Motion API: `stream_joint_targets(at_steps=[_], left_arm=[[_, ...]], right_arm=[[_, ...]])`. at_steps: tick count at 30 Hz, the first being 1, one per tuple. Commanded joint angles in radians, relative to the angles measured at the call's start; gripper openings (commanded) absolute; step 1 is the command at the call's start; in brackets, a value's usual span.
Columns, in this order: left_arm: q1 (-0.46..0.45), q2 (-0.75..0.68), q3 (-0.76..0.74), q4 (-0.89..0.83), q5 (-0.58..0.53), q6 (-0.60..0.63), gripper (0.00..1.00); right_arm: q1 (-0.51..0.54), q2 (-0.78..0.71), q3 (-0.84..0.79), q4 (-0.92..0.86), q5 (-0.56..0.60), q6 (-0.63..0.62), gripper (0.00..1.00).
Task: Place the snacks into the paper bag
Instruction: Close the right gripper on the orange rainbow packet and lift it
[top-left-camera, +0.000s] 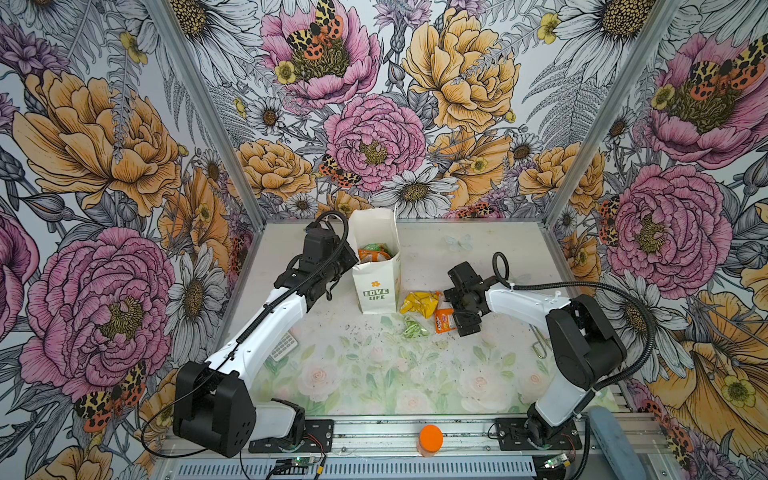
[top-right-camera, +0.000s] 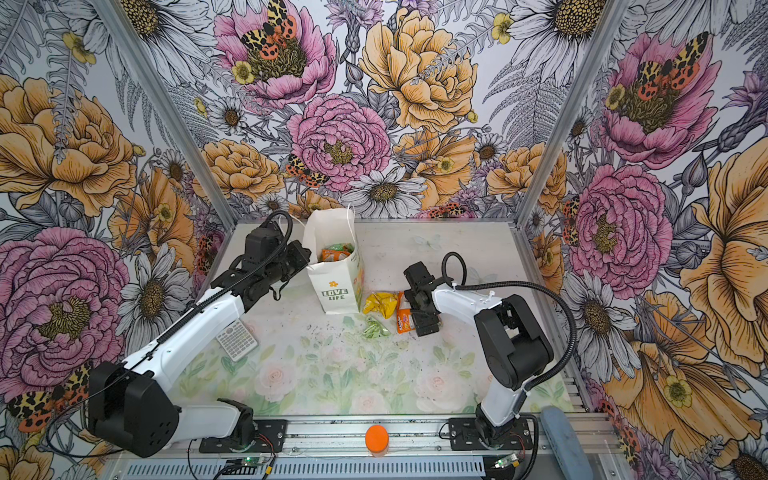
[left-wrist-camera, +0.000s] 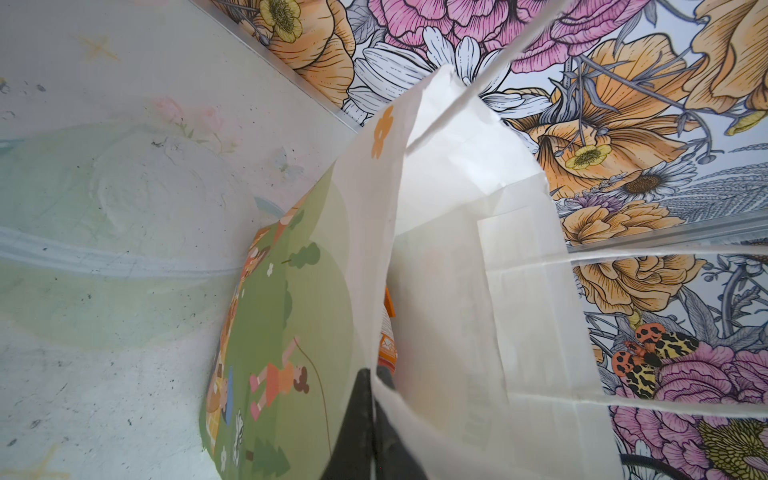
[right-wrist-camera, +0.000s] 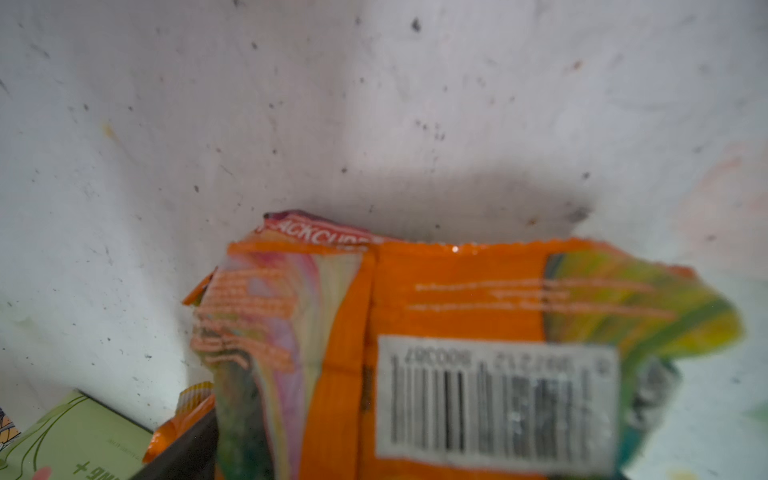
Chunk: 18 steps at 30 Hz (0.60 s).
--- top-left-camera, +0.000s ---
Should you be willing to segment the orange white snack packet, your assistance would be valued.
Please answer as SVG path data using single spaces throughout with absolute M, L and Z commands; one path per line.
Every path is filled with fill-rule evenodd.
M 457 329 L 452 308 L 439 308 L 434 312 L 434 325 L 437 334 L 448 333 Z

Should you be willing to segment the yellow snack packet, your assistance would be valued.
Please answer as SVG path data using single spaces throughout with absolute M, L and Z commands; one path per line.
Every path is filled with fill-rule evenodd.
M 399 313 L 419 314 L 425 319 L 430 319 L 439 306 L 440 296 L 439 291 L 411 291 L 404 297 Z

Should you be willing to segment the white paper bag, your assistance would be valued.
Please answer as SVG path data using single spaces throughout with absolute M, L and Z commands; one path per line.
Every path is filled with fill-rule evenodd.
M 361 312 L 395 313 L 401 285 L 400 240 L 395 212 L 384 208 L 357 210 L 351 214 L 349 226 L 349 241 L 358 258 L 352 274 Z M 369 243 L 385 243 L 391 249 L 392 259 L 361 263 L 358 249 Z

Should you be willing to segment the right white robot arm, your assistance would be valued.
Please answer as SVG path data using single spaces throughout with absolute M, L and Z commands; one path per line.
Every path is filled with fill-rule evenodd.
M 591 296 L 563 296 L 564 283 L 520 285 L 494 274 L 486 279 L 463 262 L 448 271 L 444 291 L 460 336 L 481 331 L 482 317 L 503 314 L 543 328 L 557 372 L 527 412 L 520 435 L 534 448 L 554 443 L 626 359 L 626 348 Z

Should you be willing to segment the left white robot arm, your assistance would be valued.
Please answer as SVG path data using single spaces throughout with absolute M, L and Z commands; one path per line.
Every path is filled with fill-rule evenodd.
M 302 252 L 251 320 L 205 361 L 179 370 L 172 423 L 177 437 L 227 458 L 256 441 L 290 447 L 302 442 L 305 410 L 286 400 L 256 403 L 249 388 L 282 337 L 357 264 L 348 235 L 311 223 Z

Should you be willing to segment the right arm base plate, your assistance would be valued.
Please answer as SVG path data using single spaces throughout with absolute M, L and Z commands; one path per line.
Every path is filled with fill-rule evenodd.
M 573 420 L 558 427 L 522 417 L 496 418 L 487 437 L 498 443 L 501 451 L 566 450 L 576 451 L 583 443 Z

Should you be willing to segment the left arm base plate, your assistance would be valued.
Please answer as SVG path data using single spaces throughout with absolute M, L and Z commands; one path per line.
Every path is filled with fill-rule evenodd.
M 296 433 L 283 438 L 252 440 L 247 450 L 251 454 L 330 453 L 335 422 L 329 418 L 310 418 Z

